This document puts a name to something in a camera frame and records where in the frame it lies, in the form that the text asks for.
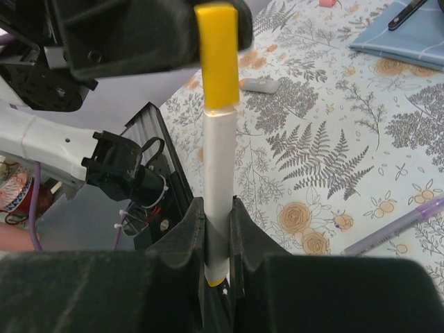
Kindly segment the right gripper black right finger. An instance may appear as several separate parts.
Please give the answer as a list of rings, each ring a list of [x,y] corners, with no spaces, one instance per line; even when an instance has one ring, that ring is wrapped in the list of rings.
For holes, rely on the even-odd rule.
[[[233,332],[442,332],[432,279],[405,259],[292,255],[233,200]]]

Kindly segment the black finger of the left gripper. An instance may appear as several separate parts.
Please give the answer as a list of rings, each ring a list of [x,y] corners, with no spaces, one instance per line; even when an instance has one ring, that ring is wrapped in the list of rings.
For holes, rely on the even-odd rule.
[[[195,10],[214,1],[53,1],[78,80],[151,74],[200,61]]]

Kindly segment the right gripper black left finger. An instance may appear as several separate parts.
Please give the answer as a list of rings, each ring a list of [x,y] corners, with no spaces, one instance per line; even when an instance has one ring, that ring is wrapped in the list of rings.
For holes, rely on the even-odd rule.
[[[2,332],[202,332],[203,200],[148,250],[1,260]]]

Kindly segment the purple pen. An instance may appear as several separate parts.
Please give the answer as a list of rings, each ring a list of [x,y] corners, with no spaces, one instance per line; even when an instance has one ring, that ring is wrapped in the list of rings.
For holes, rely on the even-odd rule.
[[[443,194],[423,203],[411,212],[401,216],[358,242],[345,248],[341,254],[356,257],[367,253],[375,247],[399,236],[405,230],[417,225],[436,214],[443,212]]]

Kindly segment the white marker with yellow tip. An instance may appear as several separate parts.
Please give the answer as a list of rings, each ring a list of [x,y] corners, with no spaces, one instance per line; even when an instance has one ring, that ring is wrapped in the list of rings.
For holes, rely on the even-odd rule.
[[[237,111],[233,107],[204,111],[205,277],[211,287],[220,285],[229,270],[236,129]]]

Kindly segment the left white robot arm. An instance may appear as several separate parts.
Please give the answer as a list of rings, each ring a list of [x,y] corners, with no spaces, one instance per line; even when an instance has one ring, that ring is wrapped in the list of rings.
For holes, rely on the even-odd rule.
[[[87,100],[101,79],[203,63],[200,9],[234,13],[237,50],[253,41],[243,1],[2,1],[1,152],[72,189],[88,184],[115,201],[150,207],[167,191],[142,165],[144,148],[111,133],[113,100]]]

